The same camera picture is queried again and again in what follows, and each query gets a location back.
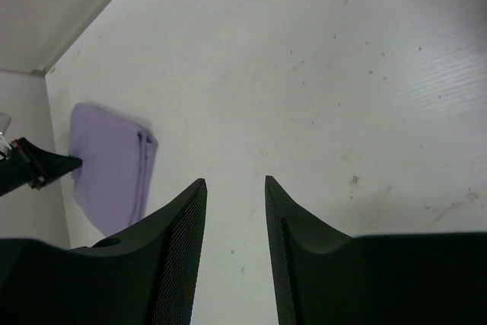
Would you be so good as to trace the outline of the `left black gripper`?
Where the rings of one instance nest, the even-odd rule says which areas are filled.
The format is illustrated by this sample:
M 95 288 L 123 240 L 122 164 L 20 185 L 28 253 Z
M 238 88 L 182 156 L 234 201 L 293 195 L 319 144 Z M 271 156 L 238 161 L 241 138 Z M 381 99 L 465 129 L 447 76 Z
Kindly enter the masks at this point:
M 1 196 L 24 185 L 40 190 L 82 166 L 82 160 L 43 150 L 26 138 L 1 159 Z

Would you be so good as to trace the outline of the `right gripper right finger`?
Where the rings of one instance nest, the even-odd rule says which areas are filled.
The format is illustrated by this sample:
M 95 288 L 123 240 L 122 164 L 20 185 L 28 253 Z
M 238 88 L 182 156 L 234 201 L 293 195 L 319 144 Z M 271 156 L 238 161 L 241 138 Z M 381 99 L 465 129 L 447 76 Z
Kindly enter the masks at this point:
M 485 233 L 351 237 L 265 180 L 281 324 L 484 324 Z

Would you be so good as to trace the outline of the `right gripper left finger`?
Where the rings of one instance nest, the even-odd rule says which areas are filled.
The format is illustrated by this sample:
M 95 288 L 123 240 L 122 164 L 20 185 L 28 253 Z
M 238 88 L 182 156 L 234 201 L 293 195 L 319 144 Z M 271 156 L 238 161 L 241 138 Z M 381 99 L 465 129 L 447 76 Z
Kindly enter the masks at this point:
M 3 324 L 188 324 L 207 187 L 195 180 L 163 208 L 92 247 L 1 242 Z

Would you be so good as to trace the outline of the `purple t shirt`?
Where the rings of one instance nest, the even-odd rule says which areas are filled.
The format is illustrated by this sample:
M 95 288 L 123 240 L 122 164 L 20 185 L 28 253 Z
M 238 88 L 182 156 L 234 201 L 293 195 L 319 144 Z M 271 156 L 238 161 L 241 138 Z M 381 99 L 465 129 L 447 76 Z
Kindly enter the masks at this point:
M 105 236 L 144 218 L 158 141 L 145 127 L 94 104 L 79 103 L 70 119 L 68 154 L 74 200 Z

